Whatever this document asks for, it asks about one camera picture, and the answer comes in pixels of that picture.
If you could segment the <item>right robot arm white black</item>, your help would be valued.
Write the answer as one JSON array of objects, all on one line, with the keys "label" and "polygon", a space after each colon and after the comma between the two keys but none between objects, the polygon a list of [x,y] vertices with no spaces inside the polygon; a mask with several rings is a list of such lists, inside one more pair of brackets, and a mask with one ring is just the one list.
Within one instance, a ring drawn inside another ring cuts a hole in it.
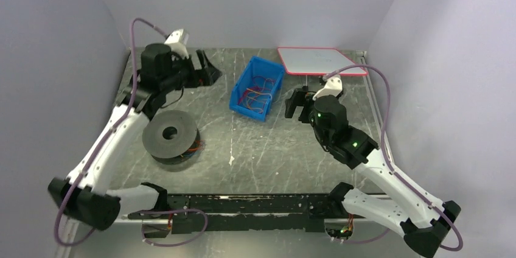
[{"label": "right robot arm white black", "polygon": [[298,120],[309,124],[322,149],[356,173],[376,184],[388,196],[382,200],[350,184],[337,185],[330,199],[349,214],[362,216],[397,233],[415,253],[434,257],[461,212],[454,201],[435,197],[384,155],[377,142],[349,124],[347,110],[336,96],[313,99],[296,89],[285,100],[285,117],[302,107]]}]

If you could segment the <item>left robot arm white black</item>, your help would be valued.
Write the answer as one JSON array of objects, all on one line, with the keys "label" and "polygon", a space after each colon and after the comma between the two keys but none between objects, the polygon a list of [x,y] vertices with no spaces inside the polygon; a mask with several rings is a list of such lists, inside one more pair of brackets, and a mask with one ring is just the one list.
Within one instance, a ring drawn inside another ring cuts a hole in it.
[{"label": "left robot arm white black", "polygon": [[121,215],[167,210],[167,191],[152,183],[109,190],[111,177],[122,152],[143,131],[174,90],[211,86],[222,72],[198,49],[201,67],[192,57],[163,43],[149,44],[140,59],[132,59],[133,75],[118,95],[112,114],[86,156],[66,178],[54,178],[48,192],[58,206],[54,234],[61,219],[69,217],[104,231]]}]

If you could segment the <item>grey perforated cable spool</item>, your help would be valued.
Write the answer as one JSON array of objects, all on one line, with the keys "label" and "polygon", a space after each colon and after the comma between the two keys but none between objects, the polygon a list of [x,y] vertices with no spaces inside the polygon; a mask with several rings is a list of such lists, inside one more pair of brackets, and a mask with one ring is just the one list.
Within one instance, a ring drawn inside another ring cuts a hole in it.
[{"label": "grey perforated cable spool", "polygon": [[154,160],[175,165],[187,161],[201,148],[201,137],[189,113],[170,110],[149,122],[143,130],[142,143]]}]

